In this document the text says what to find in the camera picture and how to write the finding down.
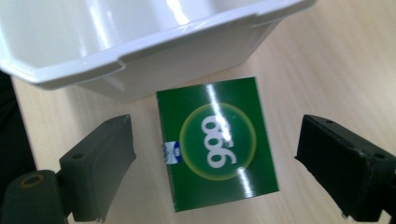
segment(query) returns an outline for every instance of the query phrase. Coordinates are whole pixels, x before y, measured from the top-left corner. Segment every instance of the wooden table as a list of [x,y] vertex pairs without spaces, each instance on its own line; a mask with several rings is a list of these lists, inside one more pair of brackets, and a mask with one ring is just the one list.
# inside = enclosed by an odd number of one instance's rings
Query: wooden table
[[[186,85],[250,76],[258,80],[280,192],[181,213],[173,210],[154,95],[125,104],[80,87],[42,91],[13,81],[39,169],[59,170],[58,159],[97,125],[131,114],[138,158],[108,224],[353,223],[293,157],[304,114],[396,154],[395,0],[318,1],[283,20],[245,63]],[[388,221],[384,213],[380,222]]]

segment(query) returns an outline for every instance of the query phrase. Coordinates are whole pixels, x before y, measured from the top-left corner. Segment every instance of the white plastic bin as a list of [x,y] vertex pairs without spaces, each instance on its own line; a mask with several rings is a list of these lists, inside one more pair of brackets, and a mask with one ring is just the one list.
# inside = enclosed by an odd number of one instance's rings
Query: white plastic bin
[[2,0],[0,68],[123,101],[243,62],[315,0]]

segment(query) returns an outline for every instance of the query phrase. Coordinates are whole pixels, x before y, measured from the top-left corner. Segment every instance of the table surface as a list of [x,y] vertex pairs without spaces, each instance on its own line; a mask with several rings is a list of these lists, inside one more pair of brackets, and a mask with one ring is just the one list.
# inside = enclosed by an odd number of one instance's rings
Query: table surface
[[[280,192],[180,213],[154,95],[120,103],[80,87],[42,91],[13,81],[39,169],[58,171],[58,159],[100,123],[131,114],[138,158],[106,223],[353,223],[293,157],[304,114],[332,119],[396,154],[394,0],[318,1],[283,20],[246,62],[186,85],[250,76],[257,77]],[[380,222],[388,221],[383,213]]]

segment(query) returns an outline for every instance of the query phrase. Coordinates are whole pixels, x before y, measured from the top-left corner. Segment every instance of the green carton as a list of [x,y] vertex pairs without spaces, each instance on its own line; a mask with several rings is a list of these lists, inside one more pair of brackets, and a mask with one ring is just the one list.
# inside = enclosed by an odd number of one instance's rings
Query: green carton
[[278,191],[254,77],[157,99],[177,212]]

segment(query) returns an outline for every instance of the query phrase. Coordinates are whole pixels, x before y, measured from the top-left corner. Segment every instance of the screw hole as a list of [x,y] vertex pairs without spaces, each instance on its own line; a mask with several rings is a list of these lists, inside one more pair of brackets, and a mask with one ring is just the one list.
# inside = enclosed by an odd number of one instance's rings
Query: screw hole
[[379,153],[375,153],[374,154],[375,157],[379,158],[379,159],[385,159],[385,156]]
[[84,157],[84,154],[83,154],[83,153],[78,153],[78,154],[76,154],[76,155],[73,156],[73,160],[78,160],[78,159],[81,159],[81,158],[83,158],[83,157]]
[[24,180],[21,181],[21,188],[23,189],[29,189],[41,181],[43,181],[44,176],[43,175],[31,175]]

